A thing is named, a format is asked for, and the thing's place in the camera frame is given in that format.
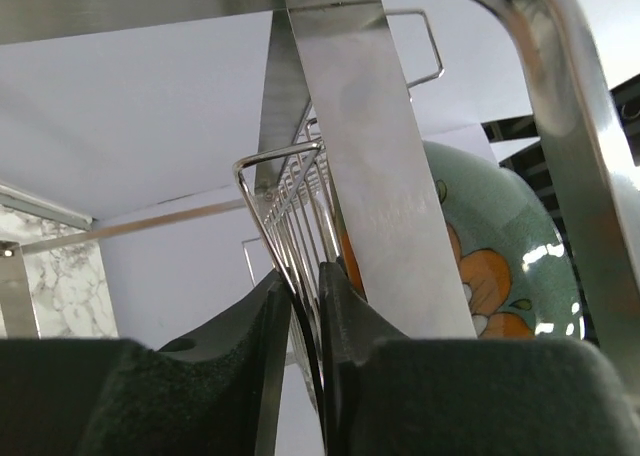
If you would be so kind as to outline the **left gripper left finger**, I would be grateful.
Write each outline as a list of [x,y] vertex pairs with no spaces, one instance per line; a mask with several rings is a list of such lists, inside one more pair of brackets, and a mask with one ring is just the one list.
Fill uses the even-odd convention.
[[290,323],[277,272],[158,350],[129,339],[1,344],[5,455],[271,455]]

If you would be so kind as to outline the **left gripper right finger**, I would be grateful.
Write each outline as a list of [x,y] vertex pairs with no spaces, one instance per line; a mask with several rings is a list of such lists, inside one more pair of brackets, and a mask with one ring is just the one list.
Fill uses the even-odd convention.
[[330,455],[635,455],[611,364],[573,339],[411,339],[319,272]]

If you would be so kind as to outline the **steel two-tier dish rack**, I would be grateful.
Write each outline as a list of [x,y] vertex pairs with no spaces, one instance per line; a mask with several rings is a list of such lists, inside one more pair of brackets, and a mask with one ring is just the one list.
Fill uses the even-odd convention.
[[[577,0],[473,0],[519,53],[536,125],[602,350],[639,396],[639,171]],[[403,301],[432,289],[428,318],[395,313],[425,336],[468,335],[443,216],[382,0],[1,0],[1,40],[21,43],[272,10],[267,89],[311,102],[365,288]]]

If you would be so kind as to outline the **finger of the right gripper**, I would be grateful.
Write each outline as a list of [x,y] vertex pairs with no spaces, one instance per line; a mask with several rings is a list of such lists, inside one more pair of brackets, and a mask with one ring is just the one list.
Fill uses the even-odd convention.
[[500,166],[512,166],[512,158],[540,142],[534,118],[521,116],[481,124]]
[[636,166],[640,148],[640,75],[615,87],[611,95]]

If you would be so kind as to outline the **large teal ceramic bowl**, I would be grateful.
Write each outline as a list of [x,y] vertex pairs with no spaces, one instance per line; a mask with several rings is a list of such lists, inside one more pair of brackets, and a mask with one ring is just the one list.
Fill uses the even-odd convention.
[[568,251],[529,185],[463,150],[423,147],[477,336],[584,339]]

